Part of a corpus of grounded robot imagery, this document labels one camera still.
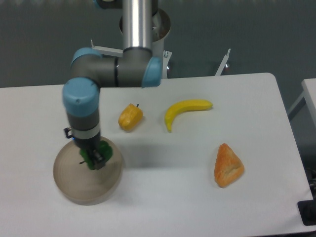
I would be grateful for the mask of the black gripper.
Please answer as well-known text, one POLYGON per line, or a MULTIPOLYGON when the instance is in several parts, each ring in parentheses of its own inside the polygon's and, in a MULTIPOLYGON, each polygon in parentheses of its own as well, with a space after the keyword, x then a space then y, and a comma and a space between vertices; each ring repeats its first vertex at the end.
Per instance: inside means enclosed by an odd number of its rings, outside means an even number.
POLYGON ((85 162, 90 170, 99 170, 106 165, 104 151, 96 150, 101 140, 99 127, 85 131, 66 127, 64 133, 66 138, 72 139, 77 147, 86 150, 85 162))

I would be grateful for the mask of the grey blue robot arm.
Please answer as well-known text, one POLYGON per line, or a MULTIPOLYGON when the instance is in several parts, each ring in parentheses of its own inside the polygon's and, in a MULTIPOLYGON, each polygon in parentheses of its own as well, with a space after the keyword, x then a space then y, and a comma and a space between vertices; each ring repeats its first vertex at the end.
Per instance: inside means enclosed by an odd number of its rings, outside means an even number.
POLYGON ((71 62, 71 79, 62 89, 69 121, 64 132, 79 147, 91 170, 103 168, 110 157, 103 151, 99 121, 100 89, 105 87, 156 87, 162 77, 162 60, 153 56, 156 0, 96 0, 101 9, 122 9, 123 54, 105 58, 93 48, 77 50, 71 62))

